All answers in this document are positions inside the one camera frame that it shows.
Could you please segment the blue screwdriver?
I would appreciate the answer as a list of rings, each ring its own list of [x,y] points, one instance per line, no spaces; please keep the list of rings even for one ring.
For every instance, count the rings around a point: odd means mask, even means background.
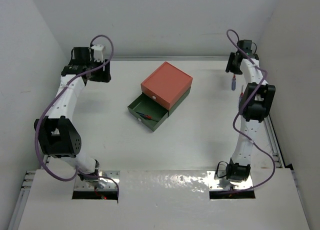
[[[236,76],[235,75],[233,75],[233,77],[232,77],[232,81],[231,81],[231,90],[232,91],[235,91],[236,90],[236,84],[237,84],[237,79],[236,79]]]
[[[238,108],[240,108],[243,95],[244,95],[244,85],[241,86],[241,91],[240,91],[239,100],[238,100]]]
[[[152,116],[150,116],[150,115],[146,115],[146,114],[140,113],[140,112],[136,112],[136,114],[138,114],[139,116],[141,116],[143,119],[158,122],[157,119],[155,119],[154,117],[152,117]]]

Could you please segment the orange drawer box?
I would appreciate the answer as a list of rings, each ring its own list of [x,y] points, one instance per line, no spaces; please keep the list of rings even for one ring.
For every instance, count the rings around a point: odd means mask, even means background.
[[[168,62],[161,64],[141,84],[142,92],[171,110],[191,87],[193,78]]]

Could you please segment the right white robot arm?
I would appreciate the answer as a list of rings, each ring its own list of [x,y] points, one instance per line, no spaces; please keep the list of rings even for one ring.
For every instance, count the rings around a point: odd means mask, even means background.
[[[232,52],[226,67],[226,72],[244,75],[245,90],[241,91],[238,108],[240,133],[235,151],[226,167],[225,178],[233,182],[248,179],[251,171],[251,153],[255,137],[261,122],[269,115],[271,105],[276,93],[276,87],[263,79],[262,72],[258,69],[259,57],[252,51],[251,40],[239,40],[237,47],[253,60],[251,63],[244,58],[240,50]]]

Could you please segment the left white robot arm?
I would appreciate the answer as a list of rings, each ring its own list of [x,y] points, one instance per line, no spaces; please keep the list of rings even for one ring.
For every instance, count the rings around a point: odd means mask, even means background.
[[[65,161],[78,170],[78,175],[96,176],[99,163],[82,150],[82,139],[72,119],[77,100],[88,81],[108,83],[110,63],[102,44],[75,47],[60,76],[56,100],[43,119],[36,119],[36,146],[39,153]]]

